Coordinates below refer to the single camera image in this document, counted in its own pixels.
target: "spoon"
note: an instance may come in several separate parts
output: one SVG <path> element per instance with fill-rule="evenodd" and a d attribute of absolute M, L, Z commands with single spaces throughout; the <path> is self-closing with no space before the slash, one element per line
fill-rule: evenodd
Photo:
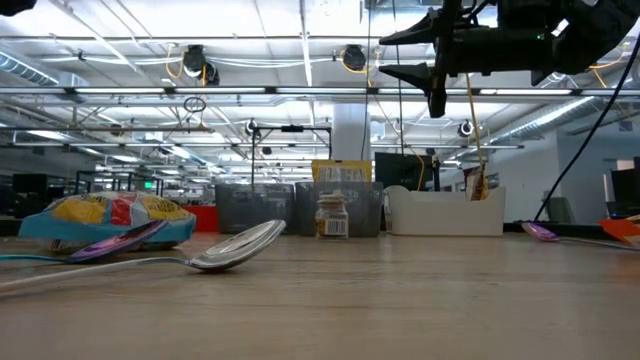
<path fill-rule="evenodd" d="M 593 240 L 585 240 L 585 239 L 578 239 L 578 238 L 568 238 L 568 237 L 561 238 L 558 235 L 554 234 L 553 232 L 543 228 L 542 226 L 536 225 L 536 224 L 532 224 L 532 223 L 522 223 L 522 228 L 524 229 L 524 231 L 527 232 L 527 234 L 535 237 L 536 239 L 538 239 L 538 240 L 540 240 L 542 242 L 555 242 L 555 243 L 557 243 L 557 242 L 560 242 L 560 241 L 573 241 L 573 242 L 579 242 L 579 243 L 584 243 L 584 244 L 612 247 L 612 248 L 616 248 L 616 249 L 640 251 L 640 249 L 637 249 L 637 248 L 634 248 L 634 247 L 631 247 L 631 246 L 613 244 L 613 243 L 602 242 L 602 241 L 593 241 Z"/>
<path fill-rule="evenodd" d="M 36 285 L 51 284 L 80 276 L 102 274 L 123 270 L 140 265 L 174 263 L 192 267 L 205 272 L 220 272 L 242 264 L 269 246 L 284 230 L 286 223 L 272 220 L 257 225 L 220 244 L 209 248 L 191 260 L 173 257 L 157 257 L 122 261 L 115 264 L 92 266 L 78 270 L 63 271 L 56 274 L 35 276 L 22 280 L 0 283 L 0 293 L 23 289 Z"/>
<path fill-rule="evenodd" d="M 144 242 L 158 233 L 158 231 L 162 230 L 162 228 L 164 228 L 168 223 L 168 220 L 154 220 L 148 222 L 120 235 L 86 246 L 66 258 L 54 258 L 38 255 L 0 255 L 0 260 L 39 260 L 66 264 L 88 262 L 90 260 L 97 260 L 107 255 L 133 248 L 135 245 Z"/>

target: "silver spoon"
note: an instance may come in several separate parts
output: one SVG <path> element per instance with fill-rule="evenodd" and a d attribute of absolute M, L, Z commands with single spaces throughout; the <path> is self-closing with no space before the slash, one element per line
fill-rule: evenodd
<path fill-rule="evenodd" d="M 69 280 L 80 276 L 102 274 L 123 270 L 139 265 L 175 263 L 182 264 L 205 272 L 220 272 L 242 264 L 269 246 L 284 230 L 286 223 L 272 220 L 257 225 L 235 235 L 191 260 L 173 257 L 157 257 L 122 261 L 115 264 L 99 265 L 78 270 L 63 271 L 56 274 L 35 276 L 32 278 L 0 283 L 0 293 L 24 289 L 27 287 L 46 285 L 58 281 Z"/>

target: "white container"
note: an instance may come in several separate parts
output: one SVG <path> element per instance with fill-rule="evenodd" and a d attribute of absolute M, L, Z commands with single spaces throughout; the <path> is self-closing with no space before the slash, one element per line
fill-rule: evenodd
<path fill-rule="evenodd" d="M 468 201 L 463 192 L 385 189 L 387 232 L 403 236 L 502 236 L 507 191 L 490 190 L 480 201 Z"/>

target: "small jar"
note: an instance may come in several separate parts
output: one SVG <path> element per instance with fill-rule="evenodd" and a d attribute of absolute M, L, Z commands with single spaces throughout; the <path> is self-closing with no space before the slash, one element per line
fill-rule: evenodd
<path fill-rule="evenodd" d="M 349 237 L 349 214 L 342 194 L 321 195 L 316 211 L 316 238 Z"/>

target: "red object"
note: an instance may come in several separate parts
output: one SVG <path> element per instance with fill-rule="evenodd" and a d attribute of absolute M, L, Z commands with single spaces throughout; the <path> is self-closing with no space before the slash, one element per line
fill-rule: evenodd
<path fill-rule="evenodd" d="M 183 206 L 183 209 L 196 216 L 196 232 L 218 231 L 218 209 L 215 206 Z"/>
<path fill-rule="evenodd" d="M 131 204 L 136 202 L 138 195 L 121 193 L 118 199 L 111 201 L 111 223 L 113 225 L 131 226 Z"/>
<path fill-rule="evenodd" d="M 627 244 L 634 245 L 629 238 L 640 236 L 640 227 L 634 224 L 631 220 L 600 220 L 600 226 L 602 226 L 604 231 L 609 235 L 612 235 Z"/>

